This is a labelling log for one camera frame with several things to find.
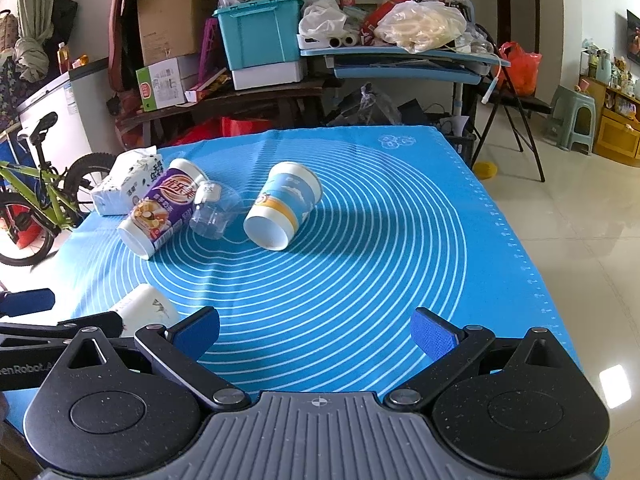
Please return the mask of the purple milk tea cup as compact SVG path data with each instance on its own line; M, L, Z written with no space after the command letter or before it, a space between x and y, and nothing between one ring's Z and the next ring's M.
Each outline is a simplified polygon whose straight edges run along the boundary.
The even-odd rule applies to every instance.
M138 257L149 260L186 226L194 213L195 195L207 176L184 158L174 159L128 216L118 234Z

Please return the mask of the clear plastic cup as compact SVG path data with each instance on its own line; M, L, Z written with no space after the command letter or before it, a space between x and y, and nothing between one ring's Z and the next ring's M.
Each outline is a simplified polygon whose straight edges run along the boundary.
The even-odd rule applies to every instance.
M189 226L198 236L220 240L242 210L242 198L233 188L208 180L196 190Z

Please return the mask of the blue white paper cup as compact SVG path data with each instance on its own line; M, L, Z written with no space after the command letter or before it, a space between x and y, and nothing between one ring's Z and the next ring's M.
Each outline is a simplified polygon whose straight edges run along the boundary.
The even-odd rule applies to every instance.
M244 219L245 234L261 248L285 250L321 197L313 171L298 162L279 162Z

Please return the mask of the green bicycle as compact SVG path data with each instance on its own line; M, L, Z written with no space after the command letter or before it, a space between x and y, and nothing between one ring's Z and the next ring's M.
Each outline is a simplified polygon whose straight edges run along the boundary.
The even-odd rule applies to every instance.
M40 118L29 143L37 154L35 167L1 163L1 232L20 252L1 255L6 266L36 266L50 254L55 239L81 226L93 208L91 192L95 177L111 171L116 156L89 153L59 172L43 153L43 142L58 122L51 112Z

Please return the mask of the blue silicone mat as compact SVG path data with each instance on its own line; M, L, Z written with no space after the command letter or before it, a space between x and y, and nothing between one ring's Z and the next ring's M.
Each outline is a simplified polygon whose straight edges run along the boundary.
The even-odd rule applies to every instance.
M157 375L132 337L78 332L38 388L4 390L46 479L595 479L608 410L582 374L537 269L451 146L426 127L273 131L166 148L233 188L220 240L184 226L144 260L92 214L52 266L56 312L111 311L138 285L181 321L219 314L198 359L250 406L211 410ZM245 234L279 162L322 197L285 250ZM387 393L432 360L414 310L496 341L425 408Z

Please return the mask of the yellow round object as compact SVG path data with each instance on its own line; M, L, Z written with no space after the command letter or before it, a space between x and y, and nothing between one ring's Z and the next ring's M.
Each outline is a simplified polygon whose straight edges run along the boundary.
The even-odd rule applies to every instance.
M485 181L498 174L498 167L493 162L476 162L473 166L473 172L478 180Z

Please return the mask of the white green cardboard box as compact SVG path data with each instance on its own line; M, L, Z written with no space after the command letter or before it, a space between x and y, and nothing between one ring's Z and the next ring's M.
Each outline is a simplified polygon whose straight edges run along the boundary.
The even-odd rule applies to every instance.
M136 71L142 110L145 113L182 105L186 92L198 82L197 54L168 58Z

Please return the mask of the black folding chair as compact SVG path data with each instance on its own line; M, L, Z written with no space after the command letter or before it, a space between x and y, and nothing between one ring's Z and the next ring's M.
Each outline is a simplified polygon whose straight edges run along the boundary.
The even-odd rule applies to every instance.
M480 152L484 148L492 124L498 115L498 110L503 110L518 151L523 153L525 150L529 150L532 153L539 180L544 183L546 175L530 121L533 114L550 114L551 106L536 96L517 96L514 93L513 84L513 78L507 76L506 82L499 88L498 84L494 84L494 77L487 74L480 78L480 83L477 86L463 91L463 113L469 116L470 131L477 137L477 146L474 148L471 158L471 167L475 166L480 157ZM489 116L482 130L476 125L476 112L481 98L487 98L487 103L490 105Z

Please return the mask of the green plastic stool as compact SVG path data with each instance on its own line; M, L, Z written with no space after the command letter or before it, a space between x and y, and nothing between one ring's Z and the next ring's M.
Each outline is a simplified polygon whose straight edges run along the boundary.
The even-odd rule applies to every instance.
M590 155L596 133L596 111L596 101L588 93L559 86L544 123L544 137L561 150L570 152L577 145L579 151Z

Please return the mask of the orange plastic bag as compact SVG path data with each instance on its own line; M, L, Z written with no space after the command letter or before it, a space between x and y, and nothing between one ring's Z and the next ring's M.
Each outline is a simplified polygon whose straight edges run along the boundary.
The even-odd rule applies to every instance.
M498 87L501 88L506 84L506 75L509 75L518 96L523 98L533 96L537 88L542 55L536 52L526 52L515 41L503 44L499 49L499 54L510 63L510 66L501 72Z

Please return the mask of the blue desk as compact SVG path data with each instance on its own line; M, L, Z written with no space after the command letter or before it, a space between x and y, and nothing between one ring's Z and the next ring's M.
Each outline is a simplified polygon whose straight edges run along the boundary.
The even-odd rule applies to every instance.
M463 90L477 86L493 72L510 63L495 53L464 53L450 48L411 54L400 47L357 46L314 48L300 51L303 58L321 58L339 80L399 79L448 82L454 86L451 115L460 117ZM332 114L331 126L398 125L401 117L386 96L368 84L349 100L341 112Z

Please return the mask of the clear bag of white items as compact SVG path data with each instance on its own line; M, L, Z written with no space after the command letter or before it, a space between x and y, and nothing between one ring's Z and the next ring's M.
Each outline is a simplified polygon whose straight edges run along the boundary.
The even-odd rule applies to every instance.
M374 36L417 54L450 44L465 29L466 19L458 9L439 1L409 0L397 3L380 19Z

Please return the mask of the teal storage bin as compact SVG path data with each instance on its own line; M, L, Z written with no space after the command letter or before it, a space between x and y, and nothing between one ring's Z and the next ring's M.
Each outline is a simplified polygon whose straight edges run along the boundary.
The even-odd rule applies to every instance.
M298 61L302 9L303 0L253 0L216 10L229 67Z

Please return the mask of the white plastic bag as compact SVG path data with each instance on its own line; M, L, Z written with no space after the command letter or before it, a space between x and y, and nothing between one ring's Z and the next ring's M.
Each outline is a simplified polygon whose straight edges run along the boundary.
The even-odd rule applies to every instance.
M304 10L298 23L298 33L315 40L338 38L344 35L347 15L334 1L319 1Z

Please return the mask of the wall television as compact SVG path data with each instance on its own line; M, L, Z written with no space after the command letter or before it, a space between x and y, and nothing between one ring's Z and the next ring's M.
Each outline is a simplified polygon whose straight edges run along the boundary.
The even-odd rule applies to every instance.
M640 64L640 18L627 11L626 48L628 58Z

